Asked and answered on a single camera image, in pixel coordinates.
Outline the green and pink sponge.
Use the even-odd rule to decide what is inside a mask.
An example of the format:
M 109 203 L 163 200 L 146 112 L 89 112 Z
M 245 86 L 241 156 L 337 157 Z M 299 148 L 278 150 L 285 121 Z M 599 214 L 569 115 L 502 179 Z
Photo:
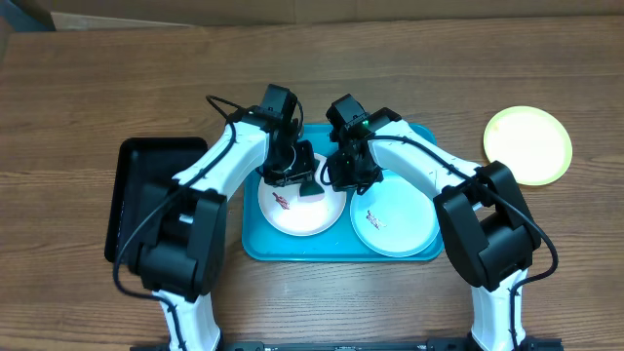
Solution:
M 312 203 L 323 200 L 325 197 L 324 188 L 315 180 L 305 181 L 298 189 L 298 201 L 302 203 Z

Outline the white plate with stain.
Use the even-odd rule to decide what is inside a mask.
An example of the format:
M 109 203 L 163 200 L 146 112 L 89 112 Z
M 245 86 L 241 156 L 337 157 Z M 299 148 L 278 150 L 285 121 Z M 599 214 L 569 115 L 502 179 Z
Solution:
M 258 204 L 265 219 L 277 230 L 292 236 L 311 236 L 329 229 L 342 215 L 347 194 L 322 185 L 319 174 L 327 157 L 315 153 L 318 163 L 314 181 L 322 188 L 318 194 L 302 196 L 301 184 L 276 187 L 262 177 L 257 189 Z

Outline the light blue plate with stain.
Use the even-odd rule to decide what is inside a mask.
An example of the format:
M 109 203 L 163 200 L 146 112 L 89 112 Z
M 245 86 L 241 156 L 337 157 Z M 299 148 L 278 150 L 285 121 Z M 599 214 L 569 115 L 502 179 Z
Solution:
M 360 241 L 383 259 L 429 261 L 444 248 L 432 200 L 390 171 L 352 196 L 349 214 Z

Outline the yellow-green plate with stain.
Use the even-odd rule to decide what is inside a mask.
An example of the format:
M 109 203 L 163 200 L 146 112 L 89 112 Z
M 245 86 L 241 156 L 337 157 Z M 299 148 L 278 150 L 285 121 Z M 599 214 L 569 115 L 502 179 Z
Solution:
M 489 161 L 499 161 L 522 185 L 541 186 L 561 178 L 570 167 L 573 150 L 564 125 L 550 113 L 531 106 L 497 112 L 483 136 Z

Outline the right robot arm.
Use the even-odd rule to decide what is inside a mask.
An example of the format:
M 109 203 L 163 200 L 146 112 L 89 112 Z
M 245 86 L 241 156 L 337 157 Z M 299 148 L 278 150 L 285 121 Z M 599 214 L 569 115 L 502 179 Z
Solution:
M 527 270 L 545 238 L 510 169 L 457 158 L 398 113 L 387 107 L 368 113 L 350 95 L 326 116 L 338 149 L 321 178 L 336 191 L 365 195 L 389 170 L 429 197 L 449 261 L 473 288 L 473 342 L 481 350 L 521 349 L 522 288 L 533 280 Z

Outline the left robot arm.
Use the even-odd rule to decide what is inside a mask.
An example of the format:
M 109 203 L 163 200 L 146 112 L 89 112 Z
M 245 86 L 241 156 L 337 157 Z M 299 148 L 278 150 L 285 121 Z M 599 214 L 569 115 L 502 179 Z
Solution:
M 132 137 L 119 149 L 104 256 L 117 290 L 156 301 L 165 350 L 219 350 L 210 293 L 224 262 L 227 203 L 246 177 L 276 187 L 314 178 L 302 106 L 268 85 L 258 105 L 223 112 L 213 146 L 198 137 Z

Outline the teal plastic serving tray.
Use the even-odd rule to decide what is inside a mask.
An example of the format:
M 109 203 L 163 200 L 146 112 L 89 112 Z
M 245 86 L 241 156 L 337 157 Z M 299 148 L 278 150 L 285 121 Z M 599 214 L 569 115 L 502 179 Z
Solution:
M 311 141 L 315 152 L 327 156 L 337 144 L 330 142 L 329 124 L 307 124 L 303 138 Z M 353 191 L 346 192 L 346 209 L 328 230 L 308 237 L 295 237 L 274 228 L 261 212 L 257 198 L 260 175 L 249 174 L 244 183 L 242 243 L 247 254 L 263 261 L 309 262 L 388 262 L 430 261 L 444 248 L 437 234 L 432 244 L 420 253 L 407 257 L 390 257 L 374 252 L 357 236 L 349 215 Z

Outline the black rectangular tray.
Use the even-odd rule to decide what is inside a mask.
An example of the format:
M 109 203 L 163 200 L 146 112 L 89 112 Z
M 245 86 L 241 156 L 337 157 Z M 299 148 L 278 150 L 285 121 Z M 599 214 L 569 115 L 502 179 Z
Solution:
M 145 218 L 140 211 L 143 185 L 169 183 L 208 150 L 207 142 L 192 137 L 131 137 L 119 148 L 104 257 L 114 262 L 132 232 Z

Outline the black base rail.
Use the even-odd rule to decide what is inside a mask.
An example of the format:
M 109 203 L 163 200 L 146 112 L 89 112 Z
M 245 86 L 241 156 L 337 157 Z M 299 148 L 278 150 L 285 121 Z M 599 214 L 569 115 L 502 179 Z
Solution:
M 170 350 L 168 344 L 152 346 L 132 346 L 131 351 L 165 351 Z M 291 343 L 291 344 L 264 344 L 260 341 L 219 342 L 218 351 L 476 351 L 481 350 L 472 338 L 430 338 L 420 342 L 381 342 L 359 344 L 329 344 L 329 343 Z M 564 351 L 560 339 L 539 339 L 527 337 L 519 350 L 523 351 Z

